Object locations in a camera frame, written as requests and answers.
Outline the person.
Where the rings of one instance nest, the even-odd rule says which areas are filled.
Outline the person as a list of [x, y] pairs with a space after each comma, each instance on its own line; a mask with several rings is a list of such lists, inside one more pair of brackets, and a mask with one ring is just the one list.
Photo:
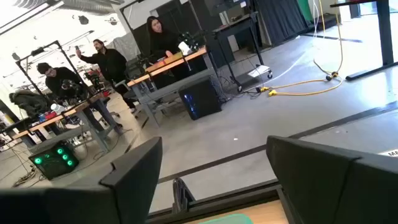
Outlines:
[[90, 57], [81, 54], [81, 50], [76, 48], [76, 54], [82, 61], [90, 64], [97, 64], [106, 81], [111, 86], [126, 81], [126, 58], [116, 49], [108, 49], [104, 43], [95, 39], [93, 45], [97, 53]]
[[71, 100], [87, 98], [80, 76], [67, 67], [51, 67], [48, 63], [38, 63], [37, 71], [45, 75], [45, 85], [58, 98]]
[[[150, 61], [152, 63], [156, 63], [164, 57], [169, 58], [180, 52], [178, 35], [166, 29], [159, 18], [149, 16], [146, 25], [149, 33]], [[160, 74], [154, 78], [157, 88], [163, 88], [190, 75], [190, 71], [184, 63], [171, 68], [169, 71], [173, 77]]]

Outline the black rolling cart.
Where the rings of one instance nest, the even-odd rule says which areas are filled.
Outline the black rolling cart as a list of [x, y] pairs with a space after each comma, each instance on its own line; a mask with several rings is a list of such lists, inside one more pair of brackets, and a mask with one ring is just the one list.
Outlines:
[[[256, 25], [256, 22], [258, 21], [258, 15], [259, 13], [257, 11], [251, 12], [249, 14], [246, 14], [242, 18], [238, 19], [235, 22], [232, 22], [228, 25], [222, 26], [220, 28], [217, 28], [212, 31], [212, 34], [217, 41], [221, 53], [223, 56], [223, 59], [228, 67], [228, 70], [231, 74], [231, 79], [232, 82], [237, 86], [237, 92], [238, 93], [244, 93], [245, 91], [250, 91], [252, 89], [256, 89], [256, 87], [252, 87], [255, 83], [259, 83], [260, 79], [262, 79], [263, 74], [267, 75], [268, 79], [273, 78], [272, 75], [272, 70], [270, 67], [265, 66], [261, 51], [259, 48], [259, 41], [256, 35], [256, 32], [254, 31], [254, 27]], [[226, 57], [226, 53], [224, 52], [223, 46], [221, 44], [221, 41], [223, 39], [227, 39], [231, 35], [235, 35], [238, 32], [241, 32], [243, 30], [248, 29], [251, 34], [252, 42], [254, 45], [254, 49], [256, 52], [256, 55], [259, 59], [259, 65], [253, 66], [253, 73], [252, 76], [247, 73], [243, 73], [239, 77], [236, 77], [233, 69], [231, 67], [231, 64], [228, 62], [228, 59]]]

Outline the black background rig frame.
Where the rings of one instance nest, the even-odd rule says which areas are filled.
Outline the black background rig frame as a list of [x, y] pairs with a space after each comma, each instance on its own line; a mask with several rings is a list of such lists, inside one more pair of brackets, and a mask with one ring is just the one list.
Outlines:
[[51, 50], [50, 52], [54, 52], [54, 51], [61, 51], [61, 53], [63, 54], [63, 56], [66, 58], [67, 62], [70, 64], [70, 66], [72, 67], [73, 71], [78, 75], [78, 78], [80, 79], [80, 81], [82, 82], [83, 88], [86, 90], [88, 96], [86, 97], [86, 99], [88, 99], [89, 97], [92, 97], [94, 95], [94, 93], [90, 90], [90, 88], [88, 87], [88, 85], [84, 82], [84, 80], [82, 79], [82, 77], [78, 74], [78, 70], [76, 69], [76, 67], [74, 66], [74, 64], [72, 63], [72, 61], [70, 60], [69, 56], [65, 53], [63, 47], [60, 45], [60, 42], [58, 40], [55, 40], [45, 46], [42, 47], [38, 47], [35, 50], [32, 50], [31, 53], [19, 60], [15, 61], [15, 64], [19, 67], [20, 71], [24, 74], [24, 76], [28, 79], [28, 81], [31, 83], [31, 85], [35, 88], [35, 90], [37, 91], [37, 93], [44, 98], [47, 102], [49, 102], [49, 98], [42, 93], [42, 91], [38, 88], [38, 86], [35, 84], [35, 82], [31, 79], [31, 77], [29, 76], [29, 74], [27, 73], [27, 69], [24, 68], [21, 65], [21, 62], [26, 60], [27, 62], [25, 63], [26, 67], [29, 67], [29, 58], [30, 57], [35, 57], [39, 54], [42, 54], [45, 52], [45, 49], [51, 47], [52, 45], [56, 45], [57, 48], [55, 50]]

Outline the wooden workbench grey legs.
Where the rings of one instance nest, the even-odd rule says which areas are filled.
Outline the wooden workbench grey legs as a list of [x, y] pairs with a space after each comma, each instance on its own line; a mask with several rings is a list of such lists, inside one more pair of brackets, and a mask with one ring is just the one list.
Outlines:
[[[187, 78], [184, 78], [183, 80], [177, 81], [175, 83], [172, 83], [164, 88], [161, 88], [159, 90], [155, 90], [153, 92], [147, 92], [147, 91], [140, 91], [139, 89], [139, 84], [144, 84], [146, 80], [151, 80], [157, 75], [160, 75], [163, 72], [166, 72], [170, 70], [171, 68], [180, 65], [184, 63], [185, 65], [188, 65], [188, 62], [196, 59], [196, 58], [204, 58], [205, 63], [206, 63], [206, 70], [203, 70], [201, 72], [198, 72], [192, 76], [189, 76]], [[199, 50], [197, 50], [194, 53], [190, 53], [187, 56], [183, 56], [181, 53], [175, 54], [169, 58], [166, 58], [164, 60], [161, 60], [157, 62], [156, 64], [150, 66], [149, 68], [144, 70], [143, 76], [139, 78], [135, 78], [127, 83], [127, 86], [133, 90], [135, 95], [137, 96], [137, 99], [139, 103], [142, 105], [144, 111], [146, 112], [148, 118], [157, 126], [159, 127], [159, 122], [157, 118], [155, 117], [155, 114], [157, 111], [160, 110], [160, 108], [153, 109], [150, 107], [151, 103], [155, 103], [158, 99], [163, 98], [169, 94], [178, 92], [181, 87], [184, 85], [187, 85], [191, 82], [194, 82], [195, 80], [204, 78], [204, 77], [209, 77], [214, 84], [214, 87], [217, 91], [218, 98], [221, 102], [221, 97], [222, 97], [222, 88], [220, 83], [215, 83], [217, 81], [217, 68], [214, 66], [212, 56], [210, 54], [210, 51], [205, 47], [201, 47]]]
[[[33, 133], [34, 131], [37, 131], [40, 128], [44, 128], [45, 126], [50, 126], [51, 124], [55, 124], [57, 121], [60, 121], [61, 119], [64, 119], [69, 116], [77, 116], [83, 123], [79, 128], [69, 129], [63, 133], [56, 134], [54, 137], [50, 139], [45, 139], [44, 141], [36, 145], [31, 145], [26, 143], [26, 146], [29, 148], [31, 152], [35, 152], [38, 151], [39, 148], [55, 144], [59, 141], [66, 141], [68, 139], [74, 138], [75, 136], [78, 136], [81, 133], [89, 131], [91, 133], [91, 137], [93, 138], [93, 140], [97, 142], [99, 148], [106, 154], [110, 151], [110, 148], [104, 141], [105, 137], [107, 137], [112, 130], [114, 130], [118, 135], [122, 135], [122, 129], [118, 126], [114, 118], [111, 116], [111, 113], [105, 107], [102, 101], [103, 98], [104, 95], [102, 93], [97, 93], [92, 97], [88, 98], [87, 100], [85, 100], [84, 102], [74, 107], [71, 107], [69, 110], [62, 111], [60, 114], [51, 119], [48, 119], [38, 125], [35, 125], [32, 128], [28, 128], [25, 131], [17, 133], [13, 138], [22, 139], [26, 137], [28, 134]], [[98, 107], [99, 113], [102, 115], [103, 119], [108, 123], [107, 129], [103, 131], [97, 131], [94, 126], [94, 124], [97, 123], [97, 120], [92, 121], [88, 119], [85, 110], [89, 109], [91, 105], [96, 105]]]

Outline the dark hooded jacket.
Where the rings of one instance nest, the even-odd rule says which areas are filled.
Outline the dark hooded jacket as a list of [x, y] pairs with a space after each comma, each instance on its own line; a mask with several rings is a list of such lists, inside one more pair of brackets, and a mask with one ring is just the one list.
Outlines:
[[30, 90], [17, 90], [9, 94], [9, 99], [23, 109], [28, 116], [35, 116], [49, 110], [46, 99]]

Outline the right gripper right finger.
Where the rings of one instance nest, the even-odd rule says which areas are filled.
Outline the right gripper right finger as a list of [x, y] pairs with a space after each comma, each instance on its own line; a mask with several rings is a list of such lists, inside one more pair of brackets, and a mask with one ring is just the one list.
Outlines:
[[302, 224], [398, 224], [398, 158], [280, 136], [266, 153]]

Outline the black computer tower blue lights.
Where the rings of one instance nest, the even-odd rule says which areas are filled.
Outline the black computer tower blue lights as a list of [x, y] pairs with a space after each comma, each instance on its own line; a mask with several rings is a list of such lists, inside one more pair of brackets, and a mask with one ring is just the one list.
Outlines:
[[192, 120], [221, 111], [221, 102], [209, 77], [184, 85], [178, 94]]

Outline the white cup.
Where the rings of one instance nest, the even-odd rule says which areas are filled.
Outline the white cup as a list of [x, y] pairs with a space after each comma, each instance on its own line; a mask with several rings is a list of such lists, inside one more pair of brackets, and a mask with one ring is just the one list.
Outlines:
[[184, 41], [178, 44], [178, 48], [183, 56], [187, 56], [188, 54], [192, 53], [190, 46], [186, 44]]

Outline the black desk leg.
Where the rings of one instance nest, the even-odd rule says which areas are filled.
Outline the black desk leg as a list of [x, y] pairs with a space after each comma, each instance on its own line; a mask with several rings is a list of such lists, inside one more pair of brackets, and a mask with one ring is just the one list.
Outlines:
[[381, 44], [382, 66], [365, 72], [358, 72], [346, 77], [347, 81], [353, 81], [375, 73], [379, 73], [385, 69], [398, 66], [398, 62], [394, 61], [392, 48], [392, 31], [389, 11], [389, 0], [338, 0], [330, 7], [350, 6], [355, 4], [363, 4], [367, 2], [376, 2], [377, 17], [379, 23], [379, 38]]

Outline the dark grey curtain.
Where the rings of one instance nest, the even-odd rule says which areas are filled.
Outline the dark grey curtain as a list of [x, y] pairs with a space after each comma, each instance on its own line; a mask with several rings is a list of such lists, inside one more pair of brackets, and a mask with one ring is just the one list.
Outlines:
[[308, 31], [297, 0], [255, 0], [271, 45], [280, 45], [288, 39]]

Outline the green cloth backdrop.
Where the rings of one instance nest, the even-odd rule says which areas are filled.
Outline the green cloth backdrop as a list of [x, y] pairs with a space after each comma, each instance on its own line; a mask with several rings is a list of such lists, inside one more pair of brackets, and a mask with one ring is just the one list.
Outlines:
[[299, 5], [299, 8], [305, 18], [306, 21], [313, 21], [312, 13], [310, 10], [310, 6], [308, 3], [308, 0], [297, 0], [297, 3]]

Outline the black partition panel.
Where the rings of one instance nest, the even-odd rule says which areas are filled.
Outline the black partition panel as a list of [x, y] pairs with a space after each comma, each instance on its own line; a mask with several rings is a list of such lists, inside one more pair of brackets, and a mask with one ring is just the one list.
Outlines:
[[205, 31], [206, 36], [199, 43], [205, 43], [212, 51], [218, 49], [218, 43], [210, 31], [219, 27], [221, 21], [219, 17], [210, 15], [204, 0], [190, 0], [183, 4], [180, 0], [171, 0], [155, 8], [155, 12], [162, 25], [172, 33], [196, 35], [201, 30]]

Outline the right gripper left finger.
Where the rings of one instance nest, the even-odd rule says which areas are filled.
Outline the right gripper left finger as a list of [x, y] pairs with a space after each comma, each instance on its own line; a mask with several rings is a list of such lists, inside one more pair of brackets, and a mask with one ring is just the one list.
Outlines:
[[0, 224], [144, 224], [162, 163], [154, 137], [66, 187], [0, 190]]

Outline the black computer tower green fans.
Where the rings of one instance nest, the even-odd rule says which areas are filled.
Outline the black computer tower green fans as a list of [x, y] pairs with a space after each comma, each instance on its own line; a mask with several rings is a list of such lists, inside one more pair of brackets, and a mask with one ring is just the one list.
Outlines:
[[66, 141], [39, 147], [29, 160], [48, 180], [74, 171], [79, 164], [72, 145]]

